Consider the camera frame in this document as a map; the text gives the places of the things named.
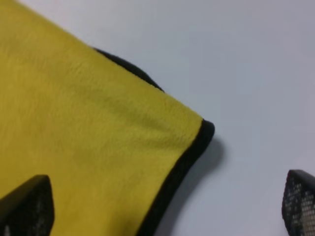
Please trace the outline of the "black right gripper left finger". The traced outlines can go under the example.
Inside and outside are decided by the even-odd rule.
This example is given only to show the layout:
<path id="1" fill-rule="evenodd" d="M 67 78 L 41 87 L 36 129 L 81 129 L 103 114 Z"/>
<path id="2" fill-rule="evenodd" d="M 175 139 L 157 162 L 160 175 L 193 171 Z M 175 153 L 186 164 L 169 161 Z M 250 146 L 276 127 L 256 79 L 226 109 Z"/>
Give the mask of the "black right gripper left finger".
<path id="1" fill-rule="evenodd" d="M 48 236 L 55 220 L 47 175 L 36 175 L 0 199 L 2 236 Z"/>

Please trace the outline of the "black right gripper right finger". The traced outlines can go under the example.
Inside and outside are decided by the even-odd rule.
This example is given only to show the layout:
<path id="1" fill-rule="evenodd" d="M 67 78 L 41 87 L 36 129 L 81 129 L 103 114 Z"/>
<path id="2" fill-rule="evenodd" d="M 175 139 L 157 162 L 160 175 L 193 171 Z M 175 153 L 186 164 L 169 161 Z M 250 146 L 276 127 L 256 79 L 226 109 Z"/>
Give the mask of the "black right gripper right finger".
<path id="1" fill-rule="evenodd" d="M 282 218 L 290 236 L 315 235 L 315 177 L 289 170 L 282 201 Z"/>

